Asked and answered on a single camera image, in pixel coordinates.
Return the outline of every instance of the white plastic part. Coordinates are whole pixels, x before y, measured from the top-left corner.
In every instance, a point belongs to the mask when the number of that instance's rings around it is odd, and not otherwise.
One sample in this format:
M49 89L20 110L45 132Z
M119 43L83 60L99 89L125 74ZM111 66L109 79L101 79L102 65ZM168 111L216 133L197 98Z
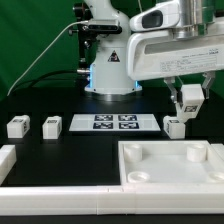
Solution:
M153 114L75 114L69 131L160 131Z
M215 152L224 160L224 145L223 144L212 144Z
M187 147L187 159L191 162L201 163L206 160L207 148L203 144Z
M164 117L163 129L171 139L185 138L186 125L181 123L177 117Z
M126 71L127 41L131 36L129 18L114 9L111 0L85 0L93 19L118 20L122 27L121 34L99 35L94 62L90 67L90 84L85 87L89 94L126 95L141 91Z
M160 11L162 13L163 23L159 27L144 28L142 26L143 17L155 11ZM134 32L152 31L174 27L175 25L178 24L179 20L180 20L179 4L177 2L165 2L156 4L156 6L153 7L152 9L144 11L143 13L140 13L137 16L131 18L130 27L131 30Z
M140 162L142 160L142 146L138 144L125 145L124 158L130 163Z
M134 171L128 174L129 183L135 183L135 184L147 183L149 179L150 175L145 172Z
M16 162L16 150L14 145L4 145L0 149L0 185Z
M205 98L200 84L183 85L182 106L176 104L177 119L186 122L188 119L196 118Z
M127 73L150 80L224 69L224 19L209 24L205 37L176 41L172 31L133 34L127 46Z
M27 115L15 116L7 124L8 138L23 138L30 129L30 118Z
M142 160L129 163L124 146L136 144ZM187 148L197 144L207 160L192 163ZM0 215L224 213L224 161L207 141L122 141L119 167L121 186L0 188ZM130 183L132 172L148 182Z
M43 124L43 139L58 139L62 131L62 118L48 117Z

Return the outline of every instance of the white cable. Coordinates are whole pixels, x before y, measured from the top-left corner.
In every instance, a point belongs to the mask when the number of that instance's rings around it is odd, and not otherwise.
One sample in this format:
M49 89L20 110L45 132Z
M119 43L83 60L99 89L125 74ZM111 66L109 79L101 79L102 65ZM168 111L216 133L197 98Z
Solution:
M140 8L140 11L142 12L142 4L141 4L141 0L138 0L138 5L139 5L139 8Z
M179 79L181 85L184 85L184 82L182 81L182 79L180 78L180 76L177 76L177 78Z
M8 91L7 96L10 95L12 89L14 88L14 86L30 71L30 69L40 60L40 58L42 58L42 56L52 47L52 45L61 37L61 35L71 26L77 25L77 24L86 24L88 23L88 21L81 21L81 22L75 22L75 23L71 23L70 25L66 26L61 33L51 42L51 44L40 54L39 57L37 57L37 59L27 68L27 70L13 83L13 85L11 86L11 88Z

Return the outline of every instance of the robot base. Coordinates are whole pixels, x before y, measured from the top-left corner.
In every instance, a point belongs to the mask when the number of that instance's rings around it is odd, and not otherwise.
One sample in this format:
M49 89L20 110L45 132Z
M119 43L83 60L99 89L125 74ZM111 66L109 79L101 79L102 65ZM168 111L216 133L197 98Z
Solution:
M90 97L95 100L102 100L102 101L108 101L108 102L119 102L119 101L127 101L131 100L135 97L142 96L142 90L128 93L128 94L100 94L100 93L93 93L93 92L85 92L85 96Z

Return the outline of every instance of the white block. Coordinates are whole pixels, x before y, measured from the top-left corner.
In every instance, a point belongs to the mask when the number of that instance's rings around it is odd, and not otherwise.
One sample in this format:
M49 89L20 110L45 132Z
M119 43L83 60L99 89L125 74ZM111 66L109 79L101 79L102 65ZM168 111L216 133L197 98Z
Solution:
M200 84L183 85L181 88L184 105L198 105L204 102L204 94Z
M0 185L16 162L16 150L14 145L4 145L0 149Z
M48 117L43 124L43 138L44 139L58 139L62 131L62 118Z
M163 124L164 131L171 139L185 138L186 125L184 123L180 123L176 117L164 117Z
M30 129L30 118L27 115L15 116L7 124L8 138L23 138Z

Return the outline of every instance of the blue light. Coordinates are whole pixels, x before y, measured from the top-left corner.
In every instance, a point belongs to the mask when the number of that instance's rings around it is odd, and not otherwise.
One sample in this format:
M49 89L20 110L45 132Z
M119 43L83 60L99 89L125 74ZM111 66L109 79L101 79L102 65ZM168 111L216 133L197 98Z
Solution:
M90 65L90 68L89 68L89 87L90 88L93 88L93 65L91 64Z
M139 87L138 81L135 82L135 88L137 89Z

